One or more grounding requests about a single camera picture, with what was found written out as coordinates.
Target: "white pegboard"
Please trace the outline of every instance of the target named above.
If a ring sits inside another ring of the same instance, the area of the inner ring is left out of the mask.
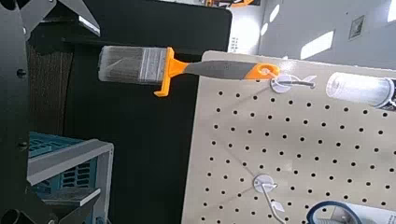
[[[209,60],[273,63],[299,78],[318,76],[317,87],[277,94],[268,81],[200,78],[183,224],[277,223],[252,187],[259,174],[278,184],[270,197],[289,223],[305,223],[308,209],[327,200],[396,210],[396,117],[325,91],[334,72],[395,72],[214,51]]]

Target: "plastic tube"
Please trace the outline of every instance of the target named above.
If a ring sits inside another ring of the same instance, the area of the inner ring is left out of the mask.
[[[327,95],[356,103],[379,106],[391,95],[392,87],[386,78],[334,73],[326,87]]]

